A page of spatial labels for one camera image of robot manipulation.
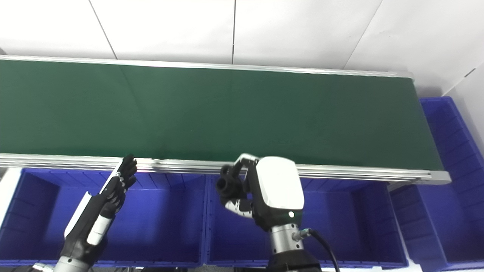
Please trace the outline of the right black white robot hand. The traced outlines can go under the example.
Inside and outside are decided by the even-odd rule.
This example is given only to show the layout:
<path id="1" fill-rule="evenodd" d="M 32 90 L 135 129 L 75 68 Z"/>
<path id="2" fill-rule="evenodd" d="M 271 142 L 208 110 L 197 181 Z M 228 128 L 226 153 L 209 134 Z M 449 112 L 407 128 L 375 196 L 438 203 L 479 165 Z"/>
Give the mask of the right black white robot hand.
<path id="1" fill-rule="evenodd" d="M 233 164 L 221 167 L 216 191 L 226 209 L 253 219 L 265 232 L 301 225 L 304 191 L 292 160 L 243 153 Z"/>

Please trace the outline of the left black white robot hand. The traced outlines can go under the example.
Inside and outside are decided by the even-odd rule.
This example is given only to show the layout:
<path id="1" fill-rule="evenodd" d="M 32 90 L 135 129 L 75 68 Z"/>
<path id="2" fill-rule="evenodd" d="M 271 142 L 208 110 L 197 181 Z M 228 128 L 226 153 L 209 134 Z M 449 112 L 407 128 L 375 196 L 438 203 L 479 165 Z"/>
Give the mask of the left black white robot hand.
<path id="1" fill-rule="evenodd" d="M 64 231 L 64 245 L 55 271 L 87 272 L 107 246 L 107 233 L 135 183 L 133 154 L 123 158 L 95 196 L 86 192 Z"/>

